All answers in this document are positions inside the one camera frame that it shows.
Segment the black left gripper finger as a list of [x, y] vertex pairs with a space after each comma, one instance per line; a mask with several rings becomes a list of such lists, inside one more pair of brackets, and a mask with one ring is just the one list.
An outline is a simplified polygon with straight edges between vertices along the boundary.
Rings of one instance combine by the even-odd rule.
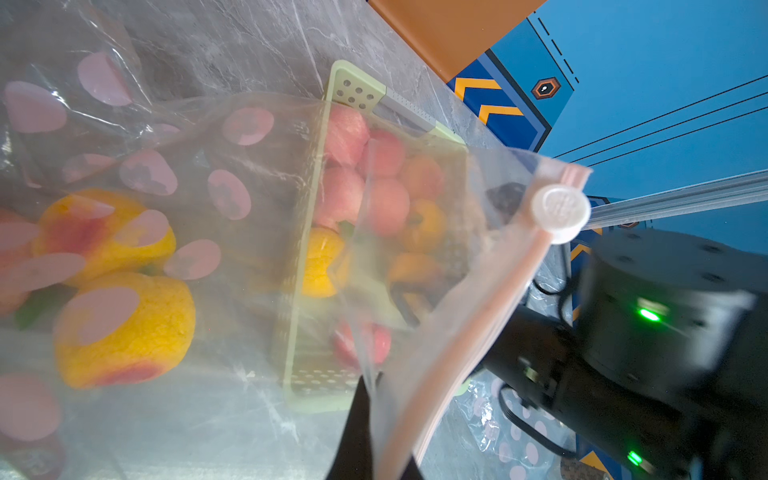
[[360, 379], [329, 479], [421, 479], [415, 448], [423, 433], [423, 403], [412, 384], [402, 392], [380, 374], [372, 393]]

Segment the clear zip-top bag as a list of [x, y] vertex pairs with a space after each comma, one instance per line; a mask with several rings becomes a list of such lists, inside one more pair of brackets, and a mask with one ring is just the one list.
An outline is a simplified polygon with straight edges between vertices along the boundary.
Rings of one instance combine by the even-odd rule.
[[[314, 146], [331, 66], [347, 60], [404, 98], [428, 93], [426, 65], [360, 1], [5, 1], [1, 5], [1, 250], [27, 242], [55, 201], [86, 189], [148, 209], [118, 233], [145, 246], [170, 228], [176, 249], [137, 271], [183, 281], [196, 309], [184, 359], [129, 385], [73, 389], [54, 353], [54, 322], [84, 284], [72, 253], [1, 273], [30, 291], [1, 316], [1, 475], [5, 479], [329, 479], [351, 403], [290, 408], [274, 365], [282, 275], [293, 244], [301, 168]], [[335, 328], [392, 334], [380, 374], [423, 403], [418, 462], [455, 391], [522, 303], [550, 248], [589, 209], [590, 170], [456, 134], [467, 177], [434, 201], [446, 232], [444, 276], [394, 283], [396, 235], [331, 229], [349, 260]]]

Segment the light green perforated basket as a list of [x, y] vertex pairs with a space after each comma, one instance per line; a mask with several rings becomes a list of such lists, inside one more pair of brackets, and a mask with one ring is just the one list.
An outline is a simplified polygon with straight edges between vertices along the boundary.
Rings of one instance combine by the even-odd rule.
[[316, 120], [314, 146], [301, 168], [306, 179], [295, 211], [299, 218], [282, 275], [281, 299], [274, 330], [272, 356], [290, 408], [316, 414], [348, 409], [358, 375], [342, 362], [331, 341], [338, 298], [313, 299], [302, 294], [303, 272], [310, 247], [311, 225], [326, 161], [326, 123], [334, 108], [354, 109], [374, 131], [397, 137], [409, 155], [432, 155], [443, 166], [448, 187], [459, 189], [466, 179], [464, 140], [347, 60], [331, 66], [324, 98], [328, 106]]

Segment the yellow peach with red spot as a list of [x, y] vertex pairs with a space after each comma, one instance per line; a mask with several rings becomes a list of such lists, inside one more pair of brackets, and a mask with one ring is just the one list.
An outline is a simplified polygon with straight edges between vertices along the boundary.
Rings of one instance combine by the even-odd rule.
[[150, 245], [127, 245], [117, 235], [148, 209], [124, 195], [86, 189], [52, 203], [37, 222], [40, 234], [31, 244], [35, 257], [72, 253], [85, 259], [84, 268], [65, 281], [79, 287], [100, 276], [137, 271], [167, 260], [176, 249], [176, 238], [168, 228]]

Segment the clear bag with pink dots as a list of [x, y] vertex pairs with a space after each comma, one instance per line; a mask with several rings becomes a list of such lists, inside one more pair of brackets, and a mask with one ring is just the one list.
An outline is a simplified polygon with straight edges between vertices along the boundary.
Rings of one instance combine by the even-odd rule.
[[[561, 459], [509, 421], [498, 395], [503, 381], [488, 371], [468, 380], [454, 396], [474, 446], [498, 479], [560, 479]], [[575, 447], [575, 434], [551, 414], [522, 405], [513, 390], [503, 392], [506, 407], [553, 443]]]

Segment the pink peach front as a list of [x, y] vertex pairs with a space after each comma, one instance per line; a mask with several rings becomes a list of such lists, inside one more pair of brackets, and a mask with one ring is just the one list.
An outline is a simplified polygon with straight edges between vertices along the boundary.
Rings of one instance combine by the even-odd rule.
[[[21, 233], [30, 233], [30, 227], [26, 227], [26, 224], [31, 224], [30, 221], [16, 214], [15, 212], [7, 209], [1, 209], [1, 224], [4, 225], [9, 223], [21, 223]], [[23, 245], [1, 250], [1, 273], [4, 273], [7, 269], [16, 265], [17, 263], [23, 262], [32, 257], [32, 241], [35, 239], [37, 234], [38, 229], [34, 231], [33, 236], [27, 236], [27, 242]], [[27, 301], [30, 294], [30, 291], [1, 290], [1, 316], [5, 317], [17, 311]]]

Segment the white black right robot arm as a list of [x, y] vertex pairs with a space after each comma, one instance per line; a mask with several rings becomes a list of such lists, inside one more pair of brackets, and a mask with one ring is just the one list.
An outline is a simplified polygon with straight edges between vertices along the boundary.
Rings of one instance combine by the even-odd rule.
[[482, 360], [636, 479], [767, 475], [767, 259], [661, 230], [597, 238], [573, 324], [519, 307]]

